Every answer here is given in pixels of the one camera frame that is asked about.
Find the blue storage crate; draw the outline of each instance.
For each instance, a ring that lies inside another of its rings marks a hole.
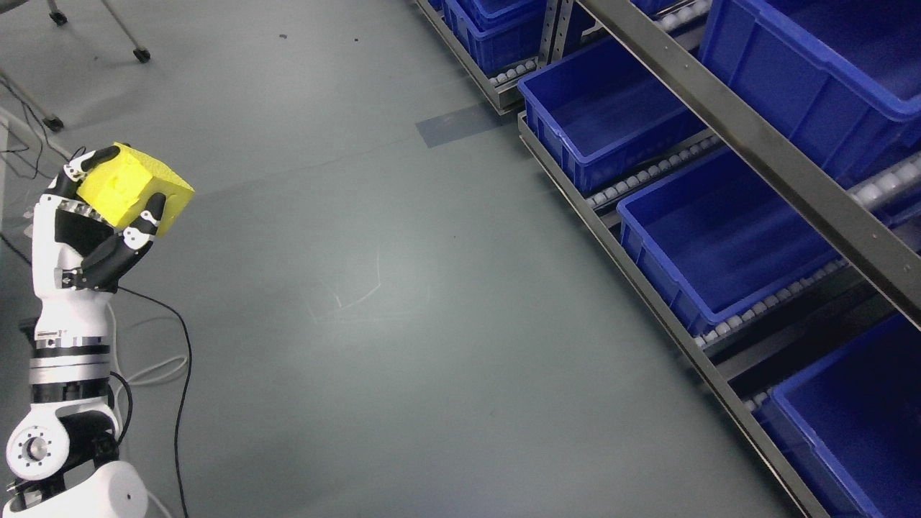
[[[672,4],[677,4],[678,0],[632,0],[632,2],[644,13],[654,15]]]
[[[547,6],[546,0],[458,0],[477,29],[493,29],[527,16],[533,11],[541,11]]]
[[[755,417],[832,516],[921,513],[921,333],[901,315],[780,383]]]
[[[444,0],[445,22],[473,61],[487,75],[537,55],[541,47],[543,12],[533,11],[492,29],[479,29],[457,0]]]
[[[582,194],[705,128],[611,39],[525,77],[519,91],[528,127]]]
[[[716,0],[701,62],[845,188],[921,140],[921,2]]]
[[[729,149],[627,196],[621,244],[692,335],[837,253]]]

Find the yellow sponge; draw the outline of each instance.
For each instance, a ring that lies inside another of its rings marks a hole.
[[[144,210],[153,193],[167,197],[157,235],[167,233],[188,205],[194,189],[163,162],[115,143],[121,152],[87,175],[77,193],[113,227],[124,229]]]

